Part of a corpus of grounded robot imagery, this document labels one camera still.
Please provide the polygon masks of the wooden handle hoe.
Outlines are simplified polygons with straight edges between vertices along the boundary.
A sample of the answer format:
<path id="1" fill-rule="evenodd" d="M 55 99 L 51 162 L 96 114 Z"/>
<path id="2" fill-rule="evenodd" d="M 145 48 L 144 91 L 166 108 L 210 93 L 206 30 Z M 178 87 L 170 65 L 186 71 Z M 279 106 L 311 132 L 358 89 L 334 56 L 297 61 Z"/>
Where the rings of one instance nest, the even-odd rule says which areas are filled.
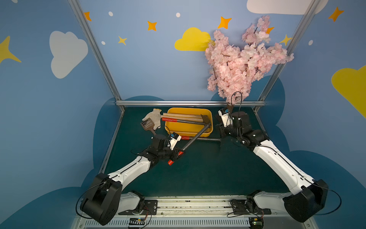
<path id="1" fill-rule="evenodd" d="M 203 122 L 208 123 L 209 121 L 212 122 L 210 120 L 210 118 L 206 115 L 198 115 L 198 114 L 174 114 L 174 113 L 164 113 L 163 115 L 171 115 L 171 116 L 186 116 L 186 117 L 201 117 L 203 119 Z"/>
<path id="2" fill-rule="evenodd" d="M 194 122 L 203 122 L 203 119 L 201 117 L 163 115 L 162 118 L 179 119 L 179 120 L 194 121 Z"/>

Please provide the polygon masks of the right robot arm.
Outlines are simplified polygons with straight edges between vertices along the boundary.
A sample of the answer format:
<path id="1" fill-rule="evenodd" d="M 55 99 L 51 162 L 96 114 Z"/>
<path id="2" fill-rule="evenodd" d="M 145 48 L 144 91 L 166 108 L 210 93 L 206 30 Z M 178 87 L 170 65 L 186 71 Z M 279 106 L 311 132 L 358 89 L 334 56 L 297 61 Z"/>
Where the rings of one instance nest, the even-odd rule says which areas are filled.
<path id="1" fill-rule="evenodd" d="M 281 178 L 289 191 L 270 193 L 255 191 L 245 202 L 247 212 L 257 214 L 265 209 L 287 212 L 298 222 L 320 216 L 331 190 L 323 180 L 314 180 L 289 160 L 262 130 L 254 130 L 247 113 L 219 110 L 221 137 L 233 137 L 246 146 Z"/>

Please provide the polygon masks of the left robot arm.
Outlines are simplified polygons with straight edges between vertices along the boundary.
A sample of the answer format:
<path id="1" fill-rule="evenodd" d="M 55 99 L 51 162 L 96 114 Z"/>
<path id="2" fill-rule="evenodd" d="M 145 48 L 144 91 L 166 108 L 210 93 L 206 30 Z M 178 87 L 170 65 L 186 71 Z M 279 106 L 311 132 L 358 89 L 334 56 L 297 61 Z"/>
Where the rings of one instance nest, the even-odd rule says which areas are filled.
<path id="1" fill-rule="evenodd" d="M 122 191 L 160 160 L 168 158 L 173 163 L 183 153 L 175 147 L 181 139 L 175 132 L 168 137 L 155 135 L 151 145 L 137 154 L 131 163 L 110 174 L 98 174 L 88 190 L 77 200 L 76 213 L 104 226 L 117 213 L 140 209 L 144 197 L 135 192 L 123 194 Z"/>

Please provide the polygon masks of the yellow plastic storage box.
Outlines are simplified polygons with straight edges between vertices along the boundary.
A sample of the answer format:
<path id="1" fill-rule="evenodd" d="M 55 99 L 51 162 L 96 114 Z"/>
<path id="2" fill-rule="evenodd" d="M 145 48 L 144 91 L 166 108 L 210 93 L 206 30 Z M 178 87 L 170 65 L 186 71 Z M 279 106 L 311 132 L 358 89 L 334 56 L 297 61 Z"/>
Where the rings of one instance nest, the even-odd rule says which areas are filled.
<path id="1" fill-rule="evenodd" d="M 183 115 L 206 115 L 210 119 L 211 127 L 208 128 L 201 137 L 209 137 L 213 131 L 213 116 L 212 112 L 204 108 L 183 108 L 183 107 L 173 107 L 170 108 L 167 114 L 183 114 Z M 179 122 L 165 122 L 166 130 L 170 129 L 171 132 L 176 132 L 183 136 L 195 136 L 204 126 L 185 124 Z"/>

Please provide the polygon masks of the small brown slotted scoop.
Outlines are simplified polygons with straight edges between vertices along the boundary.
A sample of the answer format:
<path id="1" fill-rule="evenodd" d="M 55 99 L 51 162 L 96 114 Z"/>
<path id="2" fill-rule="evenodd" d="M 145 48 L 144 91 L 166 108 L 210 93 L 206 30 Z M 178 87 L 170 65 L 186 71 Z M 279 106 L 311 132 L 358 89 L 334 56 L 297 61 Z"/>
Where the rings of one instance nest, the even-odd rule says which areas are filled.
<path id="1" fill-rule="evenodd" d="M 141 126 L 143 127 L 143 129 L 145 131 L 150 131 L 150 132 L 152 132 L 153 135 L 156 135 L 155 130 L 154 130 L 154 122 L 152 121 L 151 118 L 148 118 L 148 119 L 142 121 Z"/>

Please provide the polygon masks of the white knitted work glove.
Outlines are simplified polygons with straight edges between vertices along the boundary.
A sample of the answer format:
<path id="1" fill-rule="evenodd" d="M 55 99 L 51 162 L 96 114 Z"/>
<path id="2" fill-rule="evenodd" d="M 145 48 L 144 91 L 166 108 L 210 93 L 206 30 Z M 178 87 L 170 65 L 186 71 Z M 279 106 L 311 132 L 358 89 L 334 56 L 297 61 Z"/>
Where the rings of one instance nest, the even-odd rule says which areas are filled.
<path id="1" fill-rule="evenodd" d="M 161 109 L 158 108 L 154 108 L 152 112 L 148 113 L 143 119 L 142 121 L 147 120 L 148 118 L 150 118 L 153 123 L 154 123 L 154 130 L 157 130 L 158 128 L 160 128 L 161 126 Z"/>

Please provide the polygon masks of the pink blossom artificial tree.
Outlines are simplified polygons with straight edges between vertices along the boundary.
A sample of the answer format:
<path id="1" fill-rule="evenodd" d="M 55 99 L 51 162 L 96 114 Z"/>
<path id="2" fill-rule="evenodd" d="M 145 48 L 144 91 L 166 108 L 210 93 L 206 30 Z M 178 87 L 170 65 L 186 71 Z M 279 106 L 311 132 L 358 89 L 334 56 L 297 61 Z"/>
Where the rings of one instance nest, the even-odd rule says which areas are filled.
<path id="1" fill-rule="evenodd" d="M 208 90 L 229 104 L 241 103 L 251 92 L 252 84 L 261 80 L 274 65 L 286 64 L 294 59 L 281 44 L 266 47 L 270 43 L 267 33 L 270 17 L 262 16 L 257 24 L 251 25 L 242 35 L 244 48 L 230 45 L 221 31 L 214 32 L 214 41 L 209 42 L 205 51 L 210 65 Z"/>

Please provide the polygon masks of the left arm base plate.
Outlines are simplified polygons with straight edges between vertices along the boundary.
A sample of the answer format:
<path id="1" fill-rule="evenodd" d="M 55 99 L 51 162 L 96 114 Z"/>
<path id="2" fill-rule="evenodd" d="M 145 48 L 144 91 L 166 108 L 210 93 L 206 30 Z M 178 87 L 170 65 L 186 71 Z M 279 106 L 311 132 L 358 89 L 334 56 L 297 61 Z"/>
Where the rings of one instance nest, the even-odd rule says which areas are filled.
<path id="1" fill-rule="evenodd" d="M 134 210 L 126 210 L 119 212 L 118 215 L 145 215 L 149 212 L 149 215 L 156 215 L 158 207 L 158 200 L 145 200 L 144 203 L 139 203 L 136 209 Z"/>

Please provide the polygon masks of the aluminium front rail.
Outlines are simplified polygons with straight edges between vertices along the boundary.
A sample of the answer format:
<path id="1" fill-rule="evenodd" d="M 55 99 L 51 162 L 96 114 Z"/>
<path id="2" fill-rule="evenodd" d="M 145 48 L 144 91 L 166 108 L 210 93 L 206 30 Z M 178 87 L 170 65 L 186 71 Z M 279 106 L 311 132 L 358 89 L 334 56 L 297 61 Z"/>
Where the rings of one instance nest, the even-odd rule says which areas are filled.
<path id="1" fill-rule="evenodd" d="M 301 223 L 286 212 L 271 210 L 271 215 L 234 215 L 229 196 L 144 197 L 158 200 L 157 214 L 118 215 L 106 225 L 77 215 L 73 229 L 316 229 L 314 218 Z"/>

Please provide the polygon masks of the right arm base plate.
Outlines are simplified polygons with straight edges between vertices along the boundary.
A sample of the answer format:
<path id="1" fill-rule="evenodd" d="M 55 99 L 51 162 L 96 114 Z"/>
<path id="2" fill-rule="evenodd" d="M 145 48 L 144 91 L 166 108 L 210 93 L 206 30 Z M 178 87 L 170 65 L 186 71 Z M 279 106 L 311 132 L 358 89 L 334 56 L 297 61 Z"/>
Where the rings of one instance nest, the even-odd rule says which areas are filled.
<path id="1" fill-rule="evenodd" d="M 271 215 L 270 209 L 259 208 L 253 200 L 250 199 L 232 199 L 230 200 L 234 215 Z"/>

